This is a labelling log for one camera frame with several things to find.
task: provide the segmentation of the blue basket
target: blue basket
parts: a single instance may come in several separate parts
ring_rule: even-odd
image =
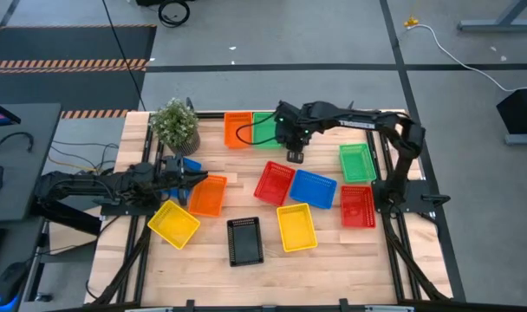
[[[191,159],[188,159],[188,158],[183,158],[183,160],[185,161],[185,166],[193,169],[193,170],[201,170],[202,169],[202,164],[200,164],[198,161],[194,161],[194,160],[191,160]],[[179,189],[177,187],[173,187],[172,189],[170,189],[169,191],[167,191],[167,195],[169,195],[170,197],[175,197],[175,198],[179,198]],[[191,195],[191,191],[190,190],[186,190],[186,198],[189,198]]]
[[[297,170],[290,187],[290,197],[318,208],[331,209],[336,181],[312,172]]]

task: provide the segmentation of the yellow basket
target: yellow basket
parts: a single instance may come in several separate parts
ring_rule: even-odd
[[[179,250],[185,247],[199,226],[200,221],[171,200],[167,200],[148,222],[150,229]]]
[[[308,204],[279,207],[277,218],[285,252],[317,247],[316,231]]]

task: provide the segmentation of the plastic basket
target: plastic basket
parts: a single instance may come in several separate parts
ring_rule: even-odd
[[[264,262],[264,248],[258,217],[227,221],[227,233],[231,267]]]
[[[257,183],[254,196],[273,205],[283,205],[295,172],[287,166],[268,161]]]
[[[335,196],[336,181],[304,170],[296,171],[290,197],[318,208],[330,209]]]
[[[341,165],[347,183],[373,181],[376,178],[366,143],[341,145]]]
[[[228,112],[224,117],[224,143],[229,148],[242,148],[249,146],[237,138],[237,129],[252,123],[252,112]],[[252,127],[245,127],[238,132],[240,137],[252,142]]]
[[[202,164],[200,164],[198,161],[194,161],[192,159],[187,159],[187,158],[183,158],[183,160],[185,161],[185,166],[193,169],[193,170],[201,170],[202,169]],[[170,189],[167,194],[170,196],[170,197],[174,197],[174,198],[179,198],[179,189],[177,187],[173,187],[172,189]],[[191,191],[190,190],[186,190],[186,197],[188,198],[191,194]]]
[[[168,200],[148,222],[148,227],[173,247],[181,250],[198,227],[200,221]]]
[[[341,187],[341,219],[346,227],[375,227],[374,193],[371,186]]]
[[[273,113],[254,113],[253,122],[257,123],[269,117],[271,114]],[[252,142],[261,142],[269,138],[275,138],[275,124],[276,122],[273,120],[273,118],[269,118],[268,120],[264,121],[259,125],[254,125],[254,128],[252,129]],[[277,143],[276,140],[271,140],[263,144],[255,145],[254,147],[278,148],[281,147],[281,145]]]
[[[200,216],[219,217],[226,186],[226,177],[209,175],[192,189],[188,211]]]
[[[285,252],[317,247],[316,231],[308,204],[279,207],[277,218]]]

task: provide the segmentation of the white cable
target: white cable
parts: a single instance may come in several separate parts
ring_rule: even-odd
[[[433,29],[427,25],[424,25],[424,24],[418,24],[418,25],[414,25],[414,26],[411,26],[411,27],[408,27],[407,29],[408,30],[411,30],[411,29],[415,29],[417,27],[421,27],[421,28],[425,28],[425,29],[429,29],[429,31],[431,31],[431,34],[433,35],[433,39],[435,39],[435,43],[437,43],[437,47],[439,47],[439,49],[441,49],[441,51],[445,52],[448,56],[450,56],[456,63],[462,65],[464,68],[467,68],[467,69],[470,69],[470,70],[473,70],[474,72],[476,73],[480,73],[481,75],[489,78],[489,80],[493,81],[497,87],[499,87],[501,90],[503,91],[506,91],[506,92],[514,92],[514,91],[517,91],[517,90],[523,90],[523,89],[527,89],[527,87],[521,87],[521,88],[514,88],[514,89],[507,89],[503,86],[500,85],[500,83],[498,83],[493,77],[489,76],[488,74],[486,74],[485,72],[482,72],[481,70],[477,69],[477,68],[472,68],[472,67],[469,67],[467,65],[465,65],[463,62],[459,61],[456,57],[454,57],[454,55],[450,54],[450,52],[448,52],[445,48],[443,48],[440,43],[439,43],[439,40],[437,40],[437,36],[435,35],[435,32],[433,31]]]

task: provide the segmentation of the gray floor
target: gray floor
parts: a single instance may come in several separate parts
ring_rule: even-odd
[[[407,64],[451,63],[431,34],[404,31],[415,1],[388,2]],[[0,20],[9,3],[0,0]],[[461,19],[495,18],[509,3],[419,0],[414,14],[434,27],[441,43],[462,61],[527,63],[527,34],[460,34],[455,29]],[[115,23],[158,23],[154,12],[133,2],[107,4]],[[191,8],[184,26],[158,27],[151,66],[394,63],[375,0],[197,0]],[[98,0],[21,0],[10,24],[107,24],[102,9]],[[508,88],[527,85],[527,71],[490,74]],[[503,143],[505,129],[495,106],[507,94],[472,72],[410,72],[409,77],[439,188],[452,196],[446,214],[468,301],[527,305],[527,147]],[[142,96],[148,109],[186,96],[197,109],[273,108],[279,100],[407,108],[398,74],[387,71],[149,73]],[[106,144],[119,141],[121,128],[122,120],[63,120],[56,137]],[[95,163],[101,157],[99,147],[61,149]],[[64,167],[47,164],[46,170],[52,169]],[[47,268],[41,290],[53,291],[54,302],[27,303],[23,310],[79,305],[89,265]],[[76,278],[62,289],[61,276]]]

